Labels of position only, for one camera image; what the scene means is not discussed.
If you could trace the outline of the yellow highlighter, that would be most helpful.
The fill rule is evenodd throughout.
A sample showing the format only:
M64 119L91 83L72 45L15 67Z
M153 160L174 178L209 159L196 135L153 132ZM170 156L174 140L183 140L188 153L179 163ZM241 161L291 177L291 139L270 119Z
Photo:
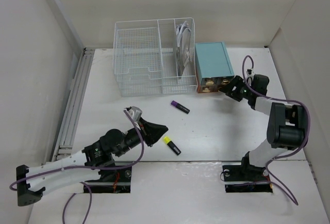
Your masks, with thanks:
M181 150L177 147L177 145L170 139L168 136L163 138L163 142L177 155L181 154Z

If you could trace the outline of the purple highlighter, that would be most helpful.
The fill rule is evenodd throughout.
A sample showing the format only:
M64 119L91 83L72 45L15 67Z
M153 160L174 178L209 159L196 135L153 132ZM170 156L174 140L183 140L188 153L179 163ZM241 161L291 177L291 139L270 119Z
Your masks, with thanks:
M178 110L180 110L180 111L182 111L182 112L184 112L186 114L190 113L190 110L188 108L186 108L185 106L179 104L176 101L172 101L171 102L171 106L175 107L176 109L178 109Z

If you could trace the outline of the grey setup guide booklet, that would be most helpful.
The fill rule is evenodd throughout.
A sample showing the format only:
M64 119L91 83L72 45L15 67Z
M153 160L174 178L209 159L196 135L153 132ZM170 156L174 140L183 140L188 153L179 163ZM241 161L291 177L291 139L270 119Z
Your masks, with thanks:
M191 40L191 29L186 28L177 37L177 48L176 48L176 60L178 67L178 76L181 77L184 73L185 67L189 62L190 57L190 40Z

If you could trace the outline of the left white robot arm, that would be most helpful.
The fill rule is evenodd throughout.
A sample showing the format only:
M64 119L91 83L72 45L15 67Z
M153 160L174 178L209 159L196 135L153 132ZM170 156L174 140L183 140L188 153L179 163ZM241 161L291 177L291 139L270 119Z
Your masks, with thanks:
M20 165L16 168L18 206L27 206L71 184L114 178L117 166L114 157L120 157L142 141L151 147L168 127L141 118L138 127L127 132L110 129L99 140L68 157L38 167Z

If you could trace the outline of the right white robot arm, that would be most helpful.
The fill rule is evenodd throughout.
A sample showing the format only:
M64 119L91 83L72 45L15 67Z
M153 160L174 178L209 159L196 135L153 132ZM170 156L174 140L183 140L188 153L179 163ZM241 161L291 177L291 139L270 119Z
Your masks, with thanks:
M269 78L256 74L243 79L235 76L219 91L240 102L243 99L251 109L269 117L266 138L242 158L240 165L223 167L227 180L255 181L263 177L266 164L286 151L294 151L308 141L309 113L301 103L284 104L282 100L267 97Z

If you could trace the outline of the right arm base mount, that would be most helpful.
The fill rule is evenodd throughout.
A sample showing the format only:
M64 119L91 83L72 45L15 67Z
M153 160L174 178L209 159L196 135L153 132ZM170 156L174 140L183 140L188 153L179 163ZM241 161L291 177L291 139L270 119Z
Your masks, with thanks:
M221 175L226 193L273 193L265 167L226 163Z

